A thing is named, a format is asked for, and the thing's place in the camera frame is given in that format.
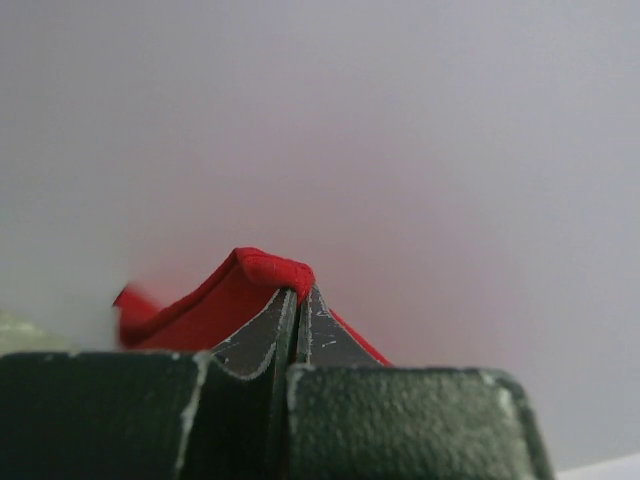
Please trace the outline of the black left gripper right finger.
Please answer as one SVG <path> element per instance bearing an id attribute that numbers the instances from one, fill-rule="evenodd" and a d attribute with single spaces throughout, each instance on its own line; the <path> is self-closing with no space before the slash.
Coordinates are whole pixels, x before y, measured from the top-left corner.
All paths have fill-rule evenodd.
<path id="1" fill-rule="evenodd" d="M 550 479 L 529 398 L 510 374 L 384 365 L 313 288 L 287 378 L 293 479 Z"/>

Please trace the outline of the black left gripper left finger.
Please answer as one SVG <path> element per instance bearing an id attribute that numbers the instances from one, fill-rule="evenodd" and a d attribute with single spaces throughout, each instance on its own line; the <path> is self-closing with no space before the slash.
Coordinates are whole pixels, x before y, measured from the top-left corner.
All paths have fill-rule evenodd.
<path id="1" fill-rule="evenodd" d="M 295 320 L 280 289 L 209 350 L 4 355 L 2 477 L 275 477 Z"/>

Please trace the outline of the red t shirt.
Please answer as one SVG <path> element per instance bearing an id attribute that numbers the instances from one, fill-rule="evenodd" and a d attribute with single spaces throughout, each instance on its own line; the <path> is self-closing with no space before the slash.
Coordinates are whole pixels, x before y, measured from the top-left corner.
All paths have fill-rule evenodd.
<path id="1" fill-rule="evenodd" d="M 126 349 L 211 349 L 258 315 L 277 290 L 293 291 L 301 307 L 315 285 L 305 263 L 236 247 L 201 285 L 164 308 L 126 285 L 113 303 L 119 342 Z"/>

